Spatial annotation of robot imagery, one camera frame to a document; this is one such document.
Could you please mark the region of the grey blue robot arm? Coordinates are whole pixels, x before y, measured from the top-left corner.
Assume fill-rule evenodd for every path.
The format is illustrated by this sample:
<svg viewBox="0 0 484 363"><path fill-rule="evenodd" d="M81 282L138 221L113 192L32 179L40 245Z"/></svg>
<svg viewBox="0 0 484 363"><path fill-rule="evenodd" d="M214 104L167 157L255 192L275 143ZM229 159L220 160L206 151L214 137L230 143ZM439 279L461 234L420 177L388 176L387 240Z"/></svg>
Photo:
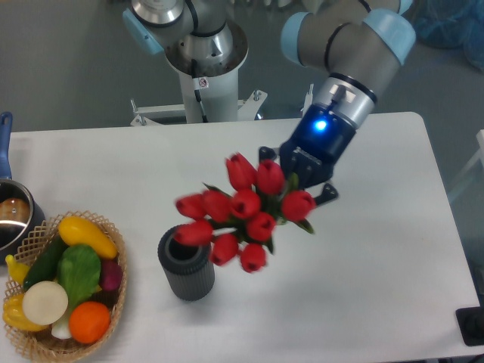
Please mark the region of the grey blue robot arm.
<svg viewBox="0 0 484 363"><path fill-rule="evenodd" d="M302 119L280 147L261 147L298 187L322 187L318 205L337 197L334 167L404 64L416 35L404 18L408 1L339 1L320 14L299 12L281 31L289 61L327 71ZM133 1L126 29L149 54L165 54L179 76L189 123L240 119L238 70L248 54L244 31L222 1Z"/></svg>

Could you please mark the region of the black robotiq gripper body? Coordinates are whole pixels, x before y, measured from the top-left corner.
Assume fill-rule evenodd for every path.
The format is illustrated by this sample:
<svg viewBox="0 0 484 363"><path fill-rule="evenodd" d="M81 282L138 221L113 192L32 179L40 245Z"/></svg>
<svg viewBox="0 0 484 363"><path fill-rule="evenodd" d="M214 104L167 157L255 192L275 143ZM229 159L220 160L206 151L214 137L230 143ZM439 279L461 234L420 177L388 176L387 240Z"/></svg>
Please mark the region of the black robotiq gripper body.
<svg viewBox="0 0 484 363"><path fill-rule="evenodd" d="M327 182L355 135L353 126L323 107L308 108L290 138L279 150L286 177L296 174L301 188Z"/></svg>

